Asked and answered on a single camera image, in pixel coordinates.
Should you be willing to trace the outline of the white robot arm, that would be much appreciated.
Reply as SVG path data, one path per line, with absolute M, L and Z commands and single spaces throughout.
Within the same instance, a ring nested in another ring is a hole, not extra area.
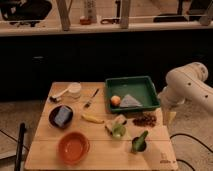
M 207 78 L 208 69 L 200 62 L 174 68 L 166 74 L 166 86 L 158 94 L 164 125 L 169 124 L 171 110 L 183 104 L 186 99 L 213 114 L 213 87 L 205 84 Z

